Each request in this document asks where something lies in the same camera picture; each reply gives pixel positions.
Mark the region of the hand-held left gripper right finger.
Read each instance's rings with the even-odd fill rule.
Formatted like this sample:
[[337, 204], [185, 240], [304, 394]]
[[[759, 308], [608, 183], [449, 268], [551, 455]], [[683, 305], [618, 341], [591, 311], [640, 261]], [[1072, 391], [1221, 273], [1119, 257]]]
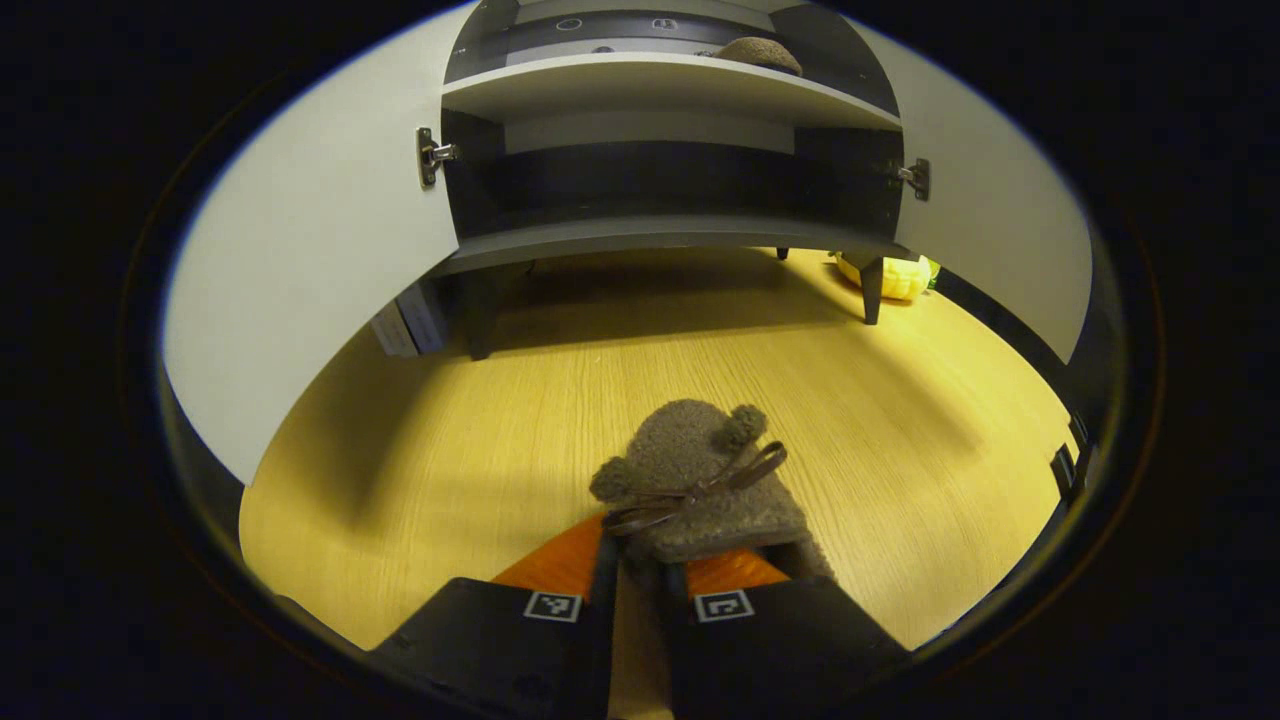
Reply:
[[677, 719], [812, 719], [911, 657], [833, 579], [755, 550], [660, 566]]

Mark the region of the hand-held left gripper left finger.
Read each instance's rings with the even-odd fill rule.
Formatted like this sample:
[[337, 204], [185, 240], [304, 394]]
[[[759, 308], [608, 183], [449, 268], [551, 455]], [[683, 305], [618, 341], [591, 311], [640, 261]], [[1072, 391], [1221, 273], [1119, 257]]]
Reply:
[[620, 550], [591, 515], [488, 580], [448, 580], [375, 650], [470, 719], [608, 715]]

